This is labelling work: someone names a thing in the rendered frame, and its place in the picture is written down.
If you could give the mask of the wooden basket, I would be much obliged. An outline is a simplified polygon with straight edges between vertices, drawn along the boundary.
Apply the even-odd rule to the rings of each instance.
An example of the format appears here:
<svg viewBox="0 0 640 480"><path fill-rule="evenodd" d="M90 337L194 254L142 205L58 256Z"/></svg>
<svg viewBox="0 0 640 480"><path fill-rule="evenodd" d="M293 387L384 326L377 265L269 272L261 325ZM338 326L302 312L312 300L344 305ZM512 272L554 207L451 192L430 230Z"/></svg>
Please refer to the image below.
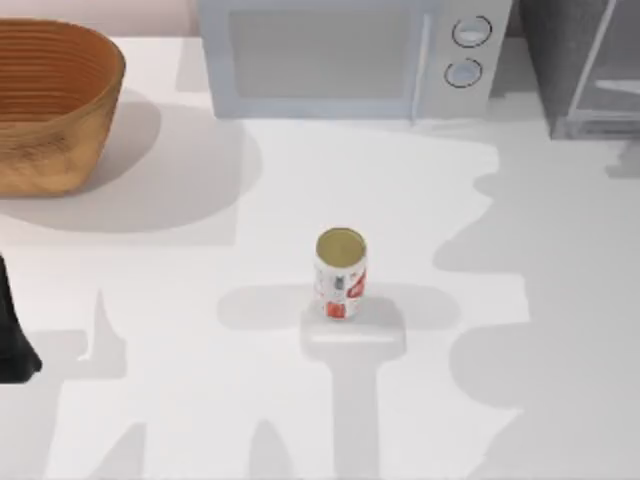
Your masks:
<svg viewBox="0 0 640 480"><path fill-rule="evenodd" d="M125 72L120 48L96 30L0 18L0 198L61 196L88 181Z"/></svg>

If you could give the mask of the pale microwave oven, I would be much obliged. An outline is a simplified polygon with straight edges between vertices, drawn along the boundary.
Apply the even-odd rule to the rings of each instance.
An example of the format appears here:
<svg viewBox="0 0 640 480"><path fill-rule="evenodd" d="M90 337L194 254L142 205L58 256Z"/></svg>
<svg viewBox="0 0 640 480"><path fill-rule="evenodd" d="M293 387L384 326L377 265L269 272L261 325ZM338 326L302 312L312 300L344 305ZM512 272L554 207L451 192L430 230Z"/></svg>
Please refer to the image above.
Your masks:
<svg viewBox="0 0 640 480"><path fill-rule="evenodd" d="M491 93L513 0L197 0L214 111L220 118L411 121L422 18L430 16L423 120L473 118ZM490 38L462 48L455 24L484 16ZM481 80L444 79L466 58Z"/></svg>

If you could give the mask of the red and white can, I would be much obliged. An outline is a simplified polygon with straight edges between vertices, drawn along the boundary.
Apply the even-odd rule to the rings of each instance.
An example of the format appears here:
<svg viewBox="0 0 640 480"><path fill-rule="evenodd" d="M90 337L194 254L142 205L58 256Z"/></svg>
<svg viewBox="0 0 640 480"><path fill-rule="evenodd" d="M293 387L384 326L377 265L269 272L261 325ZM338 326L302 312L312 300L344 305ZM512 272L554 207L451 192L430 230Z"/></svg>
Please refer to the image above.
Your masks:
<svg viewBox="0 0 640 480"><path fill-rule="evenodd" d="M315 245L314 292L322 314L333 320L353 317L367 281L368 249L364 237L348 227L332 227Z"/></svg>

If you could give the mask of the microwave knob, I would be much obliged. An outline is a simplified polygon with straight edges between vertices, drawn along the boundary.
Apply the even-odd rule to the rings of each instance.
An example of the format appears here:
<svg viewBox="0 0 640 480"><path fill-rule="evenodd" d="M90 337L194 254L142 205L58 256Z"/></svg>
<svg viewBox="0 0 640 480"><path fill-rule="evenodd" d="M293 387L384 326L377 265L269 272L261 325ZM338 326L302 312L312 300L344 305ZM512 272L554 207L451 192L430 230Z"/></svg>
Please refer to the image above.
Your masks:
<svg viewBox="0 0 640 480"><path fill-rule="evenodd" d="M472 87L481 80L482 76L482 64L471 58L449 64L444 72L446 83L456 89Z"/></svg>
<svg viewBox="0 0 640 480"><path fill-rule="evenodd" d="M492 24L484 16L459 20L452 30L454 42L462 48L476 48L484 44L492 34Z"/></svg>

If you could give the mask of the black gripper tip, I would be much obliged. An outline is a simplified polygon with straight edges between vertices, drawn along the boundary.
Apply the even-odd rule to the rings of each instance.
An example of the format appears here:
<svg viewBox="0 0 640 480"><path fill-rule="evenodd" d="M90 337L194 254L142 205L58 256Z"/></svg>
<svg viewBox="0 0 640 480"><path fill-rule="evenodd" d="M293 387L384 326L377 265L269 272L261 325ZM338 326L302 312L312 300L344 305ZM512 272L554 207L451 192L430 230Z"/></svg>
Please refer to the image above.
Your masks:
<svg viewBox="0 0 640 480"><path fill-rule="evenodd" d="M0 384L23 384L42 370L42 360L17 317L4 257L0 254Z"/></svg>

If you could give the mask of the grey cabinet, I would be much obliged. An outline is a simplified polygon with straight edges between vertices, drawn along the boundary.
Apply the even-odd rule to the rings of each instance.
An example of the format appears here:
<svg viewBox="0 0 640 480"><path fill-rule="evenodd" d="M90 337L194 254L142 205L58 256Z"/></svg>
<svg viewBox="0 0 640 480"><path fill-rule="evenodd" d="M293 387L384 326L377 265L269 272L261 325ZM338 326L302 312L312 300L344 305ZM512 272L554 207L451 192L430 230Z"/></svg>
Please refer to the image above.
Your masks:
<svg viewBox="0 0 640 480"><path fill-rule="evenodd" d="M640 140L640 0L520 0L554 140Z"/></svg>

